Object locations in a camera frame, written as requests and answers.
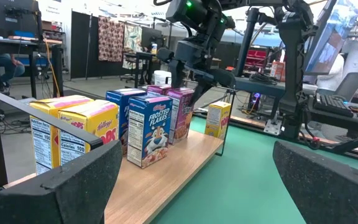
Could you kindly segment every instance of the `hanging cloth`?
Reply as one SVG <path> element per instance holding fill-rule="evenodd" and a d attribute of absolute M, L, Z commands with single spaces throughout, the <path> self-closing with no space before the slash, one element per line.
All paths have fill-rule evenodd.
<path fill-rule="evenodd" d="M 121 62 L 124 24 L 99 16 L 99 60 Z"/>
<path fill-rule="evenodd" d="M 142 50 L 141 43 L 142 43 L 142 28 L 140 26 L 125 24 L 125 32 L 124 32 L 125 53 L 142 52 L 143 50 Z M 128 62 L 124 55 L 122 67 L 126 69 L 135 69 L 136 64 Z M 142 62 L 139 63 L 139 68 L 142 68 Z"/>

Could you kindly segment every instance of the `black foam pad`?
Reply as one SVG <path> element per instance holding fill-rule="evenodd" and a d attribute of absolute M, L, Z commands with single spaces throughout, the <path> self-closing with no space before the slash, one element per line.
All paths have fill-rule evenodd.
<path fill-rule="evenodd" d="M 287 142 L 273 159 L 307 223 L 358 223 L 358 170 Z"/>
<path fill-rule="evenodd" d="M 0 223 L 99 223 L 121 161 L 113 141 L 0 191 Z"/>

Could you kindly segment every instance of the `wooden shelf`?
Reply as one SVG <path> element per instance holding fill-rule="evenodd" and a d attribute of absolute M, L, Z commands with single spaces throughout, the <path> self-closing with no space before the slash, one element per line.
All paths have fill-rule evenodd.
<path fill-rule="evenodd" d="M 149 223 L 221 148 L 223 140 L 190 130 L 168 156 L 145 169 L 122 160 L 105 223 Z"/>

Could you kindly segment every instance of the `green mat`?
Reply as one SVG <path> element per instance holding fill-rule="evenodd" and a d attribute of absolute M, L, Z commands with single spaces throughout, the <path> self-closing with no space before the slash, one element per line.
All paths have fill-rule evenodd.
<path fill-rule="evenodd" d="M 191 129 L 203 133 L 205 119 L 193 118 Z M 229 127 L 224 155 L 214 156 L 153 223 L 305 223 L 275 168 L 276 140 Z M 357 160 L 317 152 L 358 169 Z"/>

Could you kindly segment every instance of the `cereal box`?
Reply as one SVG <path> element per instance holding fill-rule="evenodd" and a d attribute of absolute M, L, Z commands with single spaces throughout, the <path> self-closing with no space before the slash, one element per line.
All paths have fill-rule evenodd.
<path fill-rule="evenodd" d="M 147 96 L 166 95 L 172 87 L 169 84 L 147 86 Z"/>
<path fill-rule="evenodd" d="M 205 134 L 224 139 L 231 104 L 222 101 L 211 103 L 206 118 Z"/>
<path fill-rule="evenodd" d="M 128 114 L 129 98 L 133 96 L 144 96 L 146 91 L 136 88 L 126 88 L 121 90 L 107 91 L 106 100 L 118 105 L 119 110 L 119 139 L 122 144 L 122 153 L 127 153 L 128 148 Z"/>
<path fill-rule="evenodd" d="M 167 96 L 129 99 L 128 161 L 144 168 L 167 156 L 171 112 Z"/>
<path fill-rule="evenodd" d="M 60 110 L 59 119 L 100 137 L 103 144 L 118 139 L 118 106 L 106 100 L 95 100 Z M 90 152 L 83 140 L 60 130 L 60 163 Z"/>
<path fill-rule="evenodd" d="M 65 96 L 30 103 L 35 109 L 58 118 L 58 110 L 93 101 L 85 96 Z M 30 116 L 37 175 L 60 166 L 59 134 L 54 126 Z"/>
<path fill-rule="evenodd" d="M 193 93 L 194 90 L 189 88 L 168 90 L 167 96 L 170 96 L 173 100 L 171 127 L 169 131 L 170 144 L 176 144 L 182 139 L 187 138 L 191 117 L 193 116 L 193 107 L 189 105 Z"/>

